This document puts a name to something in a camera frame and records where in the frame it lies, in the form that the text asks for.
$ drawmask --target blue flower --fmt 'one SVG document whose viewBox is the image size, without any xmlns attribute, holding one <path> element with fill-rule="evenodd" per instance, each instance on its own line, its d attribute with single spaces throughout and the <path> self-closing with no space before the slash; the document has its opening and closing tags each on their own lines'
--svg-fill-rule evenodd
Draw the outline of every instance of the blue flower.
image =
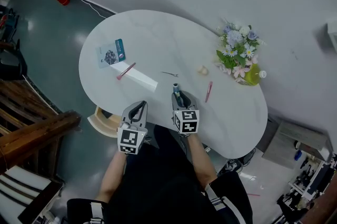
<svg viewBox="0 0 337 224">
<path fill-rule="evenodd" d="M 254 40 L 257 39 L 257 34 L 253 30 L 250 30 L 249 33 L 248 33 L 248 38 L 250 40 L 254 41 Z"/>
<path fill-rule="evenodd" d="M 231 27 L 229 25 L 226 25 L 226 27 L 223 29 L 223 32 L 225 34 L 228 34 L 231 30 L 232 30 Z"/>
<path fill-rule="evenodd" d="M 243 41 L 243 37 L 239 31 L 231 30 L 227 34 L 227 43 L 231 45 L 232 48 L 234 48 L 234 45 L 236 43 L 240 43 L 242 41 Z"/>
</svg>

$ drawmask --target gray floor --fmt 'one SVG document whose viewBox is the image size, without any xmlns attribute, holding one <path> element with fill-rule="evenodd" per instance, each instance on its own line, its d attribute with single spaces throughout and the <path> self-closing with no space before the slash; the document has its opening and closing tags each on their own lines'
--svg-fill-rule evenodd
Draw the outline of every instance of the gray floor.
<svg viewBox="0 0 337 224">
<path fill-rule="evenodd" d="M 28 76 L 59 109 L 75 110 L 82 115 L 82 131 L 64 138 L 57 169 L 66 186 L 53 212 L 65 215 L 68 199 L 92 199 L 97 195 L 117 150 L 115 139 L 99 134 L 87 121 L 95 105 L 83 91 L 78 74 L 82 45 L 103 18 L 80 0 L 71 0 L 68 6 L 56 0 L 11 0 L 9 7 L 20 15 L 14 40 L 21 40 Z M 106 17 L 111 15 L 99 12 Z M 211 158 L 217 170 L 225 163 L 214 151 Z"/>
</svg>

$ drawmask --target oval table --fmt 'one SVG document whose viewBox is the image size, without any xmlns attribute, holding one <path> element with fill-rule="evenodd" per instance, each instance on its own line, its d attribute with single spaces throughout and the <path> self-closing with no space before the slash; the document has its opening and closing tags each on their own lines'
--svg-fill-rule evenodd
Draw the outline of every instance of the oval table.
<svg viewBox="0 0 337 224">
<path fill-rule="evenodd" d="M 99 68 L 96 48 L 122 39 L 125 61 Z M 200 110 L 199 136 L 226 158 L 249 153 L 261 139 L 267 106 L 259 85 L 240 85 L 213 65 L 219 38 L 184 18 L 156 11 L 128 11 L 99 23 L 81 51 L 79 70 L 85 93 L 103 110 L 121 115 L 132 103 L 148 103 L 147 121 L 176 130 L 173 84 L 191 93 Z M 116 77 L 136 65 L 119 81 Z M 198 74 L 199 66 L 209 74 Z M 162 72 L 178 74 L 174 77 Z M 208 102 L 205 97 L 213 81 Z"/>
</svg>

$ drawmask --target pink pen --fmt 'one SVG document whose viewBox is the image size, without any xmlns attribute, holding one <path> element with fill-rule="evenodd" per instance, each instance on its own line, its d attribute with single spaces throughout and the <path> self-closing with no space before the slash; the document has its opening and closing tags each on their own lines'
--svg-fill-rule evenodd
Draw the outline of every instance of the pink pen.
<svg viewBox="0 0 337 224">
<path fill-rule="evenodd" d="M 210 92 L 211 92 L 211 89 L 212 89 L 212 85 L 213 85 L 213 82 L 210 82 L 209 83 L 209 88 L 207 89 L 207 95 L 206 95 L 205 102 L 207 102 L 207 100 L 209 100 L 209 96 L 210 96 Z"/>
<path fill-rule="evenodd" d="M 123 75 L 128 72 L 130 69 L 132 69 L 132 67 L 136 64 L 136 62 L 134 62 L 131 66 L 129 66 L 125 71 L 123 71 L 120 75 L 117 76 L 117 80 L 120 80 Z"/>
</svg>

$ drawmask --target yellow-green bottle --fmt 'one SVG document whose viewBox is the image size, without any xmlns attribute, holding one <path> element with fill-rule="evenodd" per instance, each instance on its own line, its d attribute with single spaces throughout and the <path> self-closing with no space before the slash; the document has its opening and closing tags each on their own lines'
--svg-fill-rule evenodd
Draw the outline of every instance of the yellow-green bottle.
<svg viewBox="0 0 337 224">
<path fill-rule="evenodd" d="M 245 77 L 243 78 L 246 81 L 247 85 L 257 85 L 260 82 L 261 78 L 265 78 L 267 73 L 265 71 L 261 71 L 257 64 L 253 64 L 251 70 L 249 70 Z"/>
</svg>

